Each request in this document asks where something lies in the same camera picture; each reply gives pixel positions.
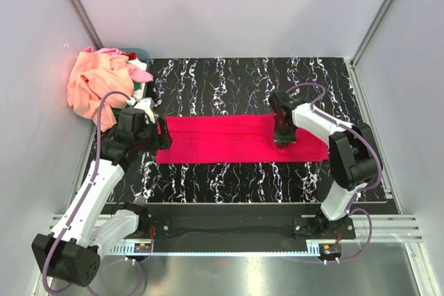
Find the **magenta red t shirt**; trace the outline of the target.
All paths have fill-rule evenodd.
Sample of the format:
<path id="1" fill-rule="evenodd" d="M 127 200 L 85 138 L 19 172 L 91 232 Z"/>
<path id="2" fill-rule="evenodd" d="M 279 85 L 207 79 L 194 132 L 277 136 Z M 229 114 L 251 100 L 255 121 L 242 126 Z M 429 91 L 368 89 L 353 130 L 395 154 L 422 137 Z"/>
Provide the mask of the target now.
<path id="1" fill-rule="evenodd" d="M 298 129 L 297 142 L 279 149 L 273 140 L 274 116 L 168 116 L 172 145 L 156 154 L 159 164 L 323 162 L 327 146 Z"/>

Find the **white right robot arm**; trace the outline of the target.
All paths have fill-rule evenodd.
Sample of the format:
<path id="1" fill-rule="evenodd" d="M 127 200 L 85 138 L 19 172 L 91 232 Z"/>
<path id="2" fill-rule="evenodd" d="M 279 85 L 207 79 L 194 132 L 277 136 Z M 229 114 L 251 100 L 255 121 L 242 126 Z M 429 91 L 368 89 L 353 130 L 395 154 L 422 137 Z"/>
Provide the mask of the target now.
<path id="1" fill-rule="evenodd" d="M 382 163 L 375 138 L 366 123 L 342 121 L 286 91 L 273 92 L 268 102 L 275 112 L 273 140 L 282 149 L 297 142 L 296 131 L 306 130 L 327 145 L 333 184 L 315 217 L 315 230 L 330 238 L 340 229 L 350 205 L 370 182 L 380 183 Z"/>

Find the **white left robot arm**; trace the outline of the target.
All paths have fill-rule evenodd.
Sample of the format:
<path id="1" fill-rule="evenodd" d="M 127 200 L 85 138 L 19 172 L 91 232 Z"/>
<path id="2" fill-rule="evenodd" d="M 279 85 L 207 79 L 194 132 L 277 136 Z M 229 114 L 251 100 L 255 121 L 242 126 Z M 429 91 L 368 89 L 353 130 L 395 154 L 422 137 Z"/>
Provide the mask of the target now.
<path id="1" fill-rule="evenodd" d="M 48 279 L 87 287 L 101 259 L 127 236 L 141 238 L 150 228 L 145 206 L 125 202 L 100 227 L 96 221 L 116 185 L 140 153 L 171 147 L 167 120 L 140 107 L 124 109 L 117 124 L 96 142 L 96 158 L 67 211 L 48 234 L 37 234 L 31 248 L 48 293 Z"/>

